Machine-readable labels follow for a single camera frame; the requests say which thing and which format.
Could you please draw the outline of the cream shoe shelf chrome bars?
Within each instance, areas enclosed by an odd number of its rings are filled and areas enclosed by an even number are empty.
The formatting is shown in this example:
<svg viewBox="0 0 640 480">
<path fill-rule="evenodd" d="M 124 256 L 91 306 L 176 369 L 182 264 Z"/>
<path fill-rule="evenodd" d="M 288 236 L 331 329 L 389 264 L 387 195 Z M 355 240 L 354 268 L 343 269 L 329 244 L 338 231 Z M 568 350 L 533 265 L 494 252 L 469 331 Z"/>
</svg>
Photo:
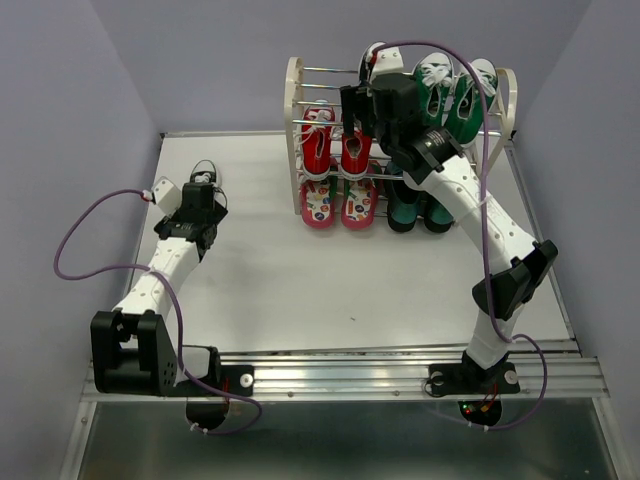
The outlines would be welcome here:
<svg viewBox="0 0 640 480">
<path fill-rule="evenodd" d="M 306 66 L 300 57 L 289 59 L 284 81 L 284 125 L 286 139 L 286 158 L 289 169 L 293 212 L 301 213 L 299 197 L 302 178 L 302 145 L 301 127 L 303 125 L 327 125 L 320 121 L 303 119 L 304 111 L 308 107 L 332 108 L 340 111 L 340 101 L 337 97 L 339 88 L 335 85 L 309 83 L 304 76 L 309 73 L 356 74 L 353 69 L 312 67 Z M 511 141 L 516 121 L 519 99 L 518 81 L 515 72 L 510 68 L 498 68 L 498 90 L 494 104 L 489 111 L 491 120 L 486 123 L 490 130 L 486 135 L 490 138 L 484 142 L 476 141 L 470 149 L 470 162 L 479 171 L 481 169 L 480 149 L 486 145 L 489 148 L 487 166 L 492 168 L 507 144 Z"/>
</svg>

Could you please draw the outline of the red canvas sneaker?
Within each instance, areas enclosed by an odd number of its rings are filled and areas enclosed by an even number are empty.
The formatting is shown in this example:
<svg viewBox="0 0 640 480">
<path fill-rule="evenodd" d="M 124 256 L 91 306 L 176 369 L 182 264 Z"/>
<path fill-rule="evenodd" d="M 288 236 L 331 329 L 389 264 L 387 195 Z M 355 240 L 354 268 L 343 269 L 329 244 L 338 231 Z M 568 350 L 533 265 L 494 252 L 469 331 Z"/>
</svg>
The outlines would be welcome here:
<svg viewBox="0 0 640 480">
<path fill-rule="evenodd" d="M 328 176 L 331 167 L 331 133 L 335 111 L 331 106 L 307 107 L 301 126 L 302 170 L 312 181 L 321 181 Z"/>
<path fill-rule="evenodd" d="M 339 170 L 349 181 L 358 181 L 368 172 L 372 138 L 365 135 L 356 121 L 352 133 L 341 133 Z"/>
</svg>

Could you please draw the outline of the black canvas sneaker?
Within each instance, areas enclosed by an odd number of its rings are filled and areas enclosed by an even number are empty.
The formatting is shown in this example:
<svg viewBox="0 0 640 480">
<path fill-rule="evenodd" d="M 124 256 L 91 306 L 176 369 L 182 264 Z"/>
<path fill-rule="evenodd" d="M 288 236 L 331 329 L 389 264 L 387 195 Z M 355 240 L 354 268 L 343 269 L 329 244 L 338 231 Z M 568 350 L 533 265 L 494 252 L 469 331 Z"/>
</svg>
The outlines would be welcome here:
<svg viewBox="0 0 640 480">
<path fill-rule="evenodd" d="M 382 41 L 374 42 L 370 44 L 364 51 L 358 69 L 358 78 L 361 83 L 367 83 L 370 80 L 373 51 L 382 45 L 384 45 L 384 42 Z"/>
<path fill-rule="evenodd" d="M 207 183 L 214 187 L 221 186 L 221 175 L 215 163 L 209 159 L 202 159 L 196 163 L 190 174 L 190 181 L 193 183 Z"/>
</svg>

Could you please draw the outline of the pink slipper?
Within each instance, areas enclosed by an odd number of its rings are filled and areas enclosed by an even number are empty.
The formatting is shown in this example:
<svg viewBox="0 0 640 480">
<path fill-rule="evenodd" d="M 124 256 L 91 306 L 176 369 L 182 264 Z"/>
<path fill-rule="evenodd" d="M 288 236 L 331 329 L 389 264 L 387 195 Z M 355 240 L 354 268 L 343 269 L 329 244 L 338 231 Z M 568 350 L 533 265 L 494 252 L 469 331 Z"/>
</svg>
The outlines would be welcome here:
<svg viewBox="0 0 640 480">
<path fill-rule="evenodd" d="M 301 217 L 308 227 L 327 229 L 333 225 L 337 180 L 331 175 L 322 180 L 310 180 L 302 172 L 298 173 Z"/>
<path fill-rule="evenodd" d="M 341 221 L 346 228 L 363 230 L 372 225 L 381 187 L 380 180 L 371 178 L 344 181 Z"/>
</svg>

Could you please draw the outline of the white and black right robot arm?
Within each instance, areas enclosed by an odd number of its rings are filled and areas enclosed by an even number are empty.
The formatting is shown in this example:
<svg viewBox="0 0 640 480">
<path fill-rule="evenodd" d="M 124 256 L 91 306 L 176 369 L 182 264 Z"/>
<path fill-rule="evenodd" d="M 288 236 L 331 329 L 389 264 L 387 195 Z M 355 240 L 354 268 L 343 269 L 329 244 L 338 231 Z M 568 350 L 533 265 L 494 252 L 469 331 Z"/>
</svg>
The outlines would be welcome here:
<svg viewBox="0 0 640 480">
<path fill-rule="evenodd" d="M 408 187 L 435 198 L 481 252 L 484 277 L 472 289 L 478 315 L 471 340 L 457 363 L 429 372 L 435 395 L 482 393 L 490 386 L 516 392 L 505 374 L 516 320 L 558 255 L 539 242 L 491 198 L 486 181 L 442 126 L 423 118 L 418 86 L 403 73 L 381 74 L 340 89 L 343 128 L 373 137 L 401 169 Z"/>
</svg>

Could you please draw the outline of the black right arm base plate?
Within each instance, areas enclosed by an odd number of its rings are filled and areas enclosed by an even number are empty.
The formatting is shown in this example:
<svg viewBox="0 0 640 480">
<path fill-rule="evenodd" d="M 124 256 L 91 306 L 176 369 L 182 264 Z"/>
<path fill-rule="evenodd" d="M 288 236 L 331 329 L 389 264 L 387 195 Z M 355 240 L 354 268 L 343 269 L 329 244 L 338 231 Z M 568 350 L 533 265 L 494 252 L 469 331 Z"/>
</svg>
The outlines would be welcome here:
<svg viewBox="0 0 640 480">
<path fill-rule="evenodd" d="M 427 382 L 435 396 L 458 395 L 470 397 L 492 393 L 517 394 L 521 391 L 515 366 L 506 362 L 489 370 L 463 363 L 431 365 Z"/>
</svg>

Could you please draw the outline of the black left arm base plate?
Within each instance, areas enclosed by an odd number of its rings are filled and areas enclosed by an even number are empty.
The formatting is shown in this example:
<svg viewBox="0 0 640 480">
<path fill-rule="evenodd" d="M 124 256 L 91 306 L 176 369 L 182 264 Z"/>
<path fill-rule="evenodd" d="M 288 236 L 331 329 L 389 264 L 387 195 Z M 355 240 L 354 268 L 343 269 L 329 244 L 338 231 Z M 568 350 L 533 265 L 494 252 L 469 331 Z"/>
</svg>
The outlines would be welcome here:
<svg viewBox="0 0 640 480">
<path fill-rule="evenodd" d="M 254 386 L 254 368 L 251 365 L 222 365 L 218 372 L 207 374 L 201 381 L 225 393 L 251 397 Z"/>
</svg>

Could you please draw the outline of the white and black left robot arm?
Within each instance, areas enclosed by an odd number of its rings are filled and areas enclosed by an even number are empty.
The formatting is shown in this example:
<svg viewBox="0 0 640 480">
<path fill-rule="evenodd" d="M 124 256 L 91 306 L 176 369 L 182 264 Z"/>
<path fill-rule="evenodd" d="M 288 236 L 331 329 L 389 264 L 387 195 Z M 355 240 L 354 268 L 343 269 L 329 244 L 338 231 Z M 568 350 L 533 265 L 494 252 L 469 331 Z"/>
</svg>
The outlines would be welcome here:
<svg viewBox="0 0 640 480">
<path fill-rule="evenodd" d="M 167 396 L 186 380 L 166 320 L 176 295 L 200 265 L 226 216 L 216 200 L 217 185 L 203 173 L 186 183 L 177 209 L 156 224 L 158 235 L 150 263 L 111 311 L 91 321 L 94 383 L 112 394 Z"/>
</svg>

